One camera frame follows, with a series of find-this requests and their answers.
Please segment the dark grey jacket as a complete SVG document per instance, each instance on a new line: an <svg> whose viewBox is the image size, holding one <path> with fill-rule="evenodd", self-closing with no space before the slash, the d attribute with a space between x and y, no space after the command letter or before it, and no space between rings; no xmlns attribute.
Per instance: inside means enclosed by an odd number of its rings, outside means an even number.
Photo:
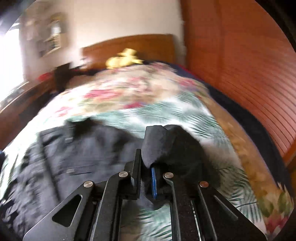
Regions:
<svg viewBox="0 0 296 241"><path fill-rule="evenodd" d="M142 151L139 205L159 209L151 191L151 168L192 181L209 177L200 143L176 125L149 126L144 138L90 118L42 131L24 152L1 201L1 220L22 237L84 181L102 182Z"/></svg>

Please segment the floral quilt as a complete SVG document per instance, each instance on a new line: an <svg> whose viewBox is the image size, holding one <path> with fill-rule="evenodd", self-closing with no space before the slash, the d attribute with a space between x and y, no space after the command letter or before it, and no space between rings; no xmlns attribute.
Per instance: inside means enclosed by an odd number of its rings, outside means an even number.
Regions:
<svg viewBox="0 0 296 241"><path fill-rule="evenodd" d="M262 124L178 66L153 62L74 76L55 105L59 121L97 118L140 138L147 126L179 125L204 147L219 191L268 238L292 214L290 179Z"/></svg>

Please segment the palm leaf bedspread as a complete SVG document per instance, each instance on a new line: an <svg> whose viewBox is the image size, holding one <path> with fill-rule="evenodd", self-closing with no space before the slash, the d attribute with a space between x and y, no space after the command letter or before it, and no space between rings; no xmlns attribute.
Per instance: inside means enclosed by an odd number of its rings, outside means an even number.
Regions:
<svg viewBox="0 0 296 241"><path fill-rule="evenodd" d="M74 92L50 101L4 149L1 221L17 238L83 181L100 182L144 149L147 165L167 154L196 174L196 155L208 158L211 180L257 228L263 215L247 174L213 114L192 93L132 107L101 102L102 110Z"/></svg>

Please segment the yellow plush toy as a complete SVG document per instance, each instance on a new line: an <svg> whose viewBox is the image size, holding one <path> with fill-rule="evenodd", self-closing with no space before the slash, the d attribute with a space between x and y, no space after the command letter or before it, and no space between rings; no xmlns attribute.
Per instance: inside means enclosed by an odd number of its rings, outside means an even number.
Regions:
<svg viewBox="0 0 296 241"><path fill-rule="evenodd" d="M138 59L136 56L137 51L130 48L125 48L122 52L118 53L115 57L110 57L105 65L107 69L115 69L130 66L132 64L143 64L143 60Z"/></svg>

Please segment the dark wooden chair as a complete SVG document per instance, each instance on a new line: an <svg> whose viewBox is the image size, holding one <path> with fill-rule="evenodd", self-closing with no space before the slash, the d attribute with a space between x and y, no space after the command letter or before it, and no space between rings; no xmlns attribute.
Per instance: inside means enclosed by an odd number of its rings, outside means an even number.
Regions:
<svg viewBox="0 0 296 241"><path fill-rule="evenodd" d="M72 62L60 65L54 70L56 90L61 93L66 89L68 81L73 77L73 70L70 68Z"/></svg>

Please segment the wooden headboard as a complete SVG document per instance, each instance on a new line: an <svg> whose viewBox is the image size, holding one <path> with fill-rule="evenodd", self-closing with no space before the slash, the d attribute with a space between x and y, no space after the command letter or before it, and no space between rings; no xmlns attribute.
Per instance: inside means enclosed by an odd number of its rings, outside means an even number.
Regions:
<svg viewBox="0 0 296 241"><path fill-rule="evenodd" d="M171 34L134 35L106 40L81 49L88 69L103 69L110 57L125 48L134 49L138 58L147 61L177 63L174 38Z"/></svg>

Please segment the wooden desk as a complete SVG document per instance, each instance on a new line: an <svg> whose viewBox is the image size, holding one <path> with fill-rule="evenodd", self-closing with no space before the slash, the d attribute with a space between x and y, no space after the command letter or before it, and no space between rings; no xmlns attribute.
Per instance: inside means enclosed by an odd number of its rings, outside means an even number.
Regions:
<svg viewBox="0 0 296 241"><path fill-rule="evenodd" d="M27 84L27 89L1 109L1 149L3 150L49 102L55 80Z"/></svg>

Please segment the red bowl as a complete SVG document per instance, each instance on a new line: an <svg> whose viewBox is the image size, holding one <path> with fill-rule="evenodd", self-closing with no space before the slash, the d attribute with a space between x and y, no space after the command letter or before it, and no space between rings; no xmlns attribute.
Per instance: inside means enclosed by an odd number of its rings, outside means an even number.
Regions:
<svg viewBox="0 0 296 241"><path fill-rule="evenodd" d="M40 75L40 76L37 78L37 80L38 80L39 82L48 81L48 80L52 79L53 76L54 76L53 72L47 72L47 73L44 73L44 74Z"/></svg>

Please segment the wooden louvred wardrobe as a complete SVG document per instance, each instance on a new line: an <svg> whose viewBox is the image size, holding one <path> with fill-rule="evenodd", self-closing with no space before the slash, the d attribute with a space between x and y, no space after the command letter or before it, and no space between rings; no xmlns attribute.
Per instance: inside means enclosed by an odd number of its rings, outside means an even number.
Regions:
<svg viewBox="0 0 296 241"><path fill-rule="evenodd" d="M249 110L295 157L295 52L256 1L181 1L188 69Z"/></svg>

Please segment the white wall shelf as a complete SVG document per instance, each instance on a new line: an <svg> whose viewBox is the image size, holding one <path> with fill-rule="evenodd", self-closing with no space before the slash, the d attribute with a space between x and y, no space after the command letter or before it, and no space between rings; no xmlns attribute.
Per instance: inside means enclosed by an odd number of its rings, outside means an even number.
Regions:
<svg viewBox="0 0 296 241"><path fill-rule="evenodd" d="M66 15L62 12L49 17L41 14L25 23L26 39L33 44L39 57L47 56L67 45Z"/></svg>

